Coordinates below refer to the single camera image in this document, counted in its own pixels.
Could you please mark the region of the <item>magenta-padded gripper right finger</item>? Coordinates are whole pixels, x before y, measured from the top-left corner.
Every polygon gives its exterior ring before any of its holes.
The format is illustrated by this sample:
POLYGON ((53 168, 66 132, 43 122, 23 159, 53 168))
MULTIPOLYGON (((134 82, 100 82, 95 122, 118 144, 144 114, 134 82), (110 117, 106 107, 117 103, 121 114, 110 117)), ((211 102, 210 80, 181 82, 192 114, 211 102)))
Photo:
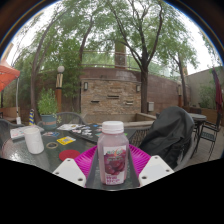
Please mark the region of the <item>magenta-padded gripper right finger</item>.
POLYGON ((172 173, 160 156, 150 156, 133 145, 129 146, 128 189, 146 186, 172 173))

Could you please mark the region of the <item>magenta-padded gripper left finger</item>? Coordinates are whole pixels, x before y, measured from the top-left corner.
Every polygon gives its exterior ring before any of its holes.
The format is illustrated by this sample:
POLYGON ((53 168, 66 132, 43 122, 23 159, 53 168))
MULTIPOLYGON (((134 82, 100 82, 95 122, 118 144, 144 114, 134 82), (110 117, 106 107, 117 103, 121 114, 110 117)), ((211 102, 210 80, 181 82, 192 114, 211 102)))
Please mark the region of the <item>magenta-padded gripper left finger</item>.
POLYGON ((97 147, 86 150, 75 159, 66 158, 53 174, 80 187, 91 189, 99 187, 97 147))

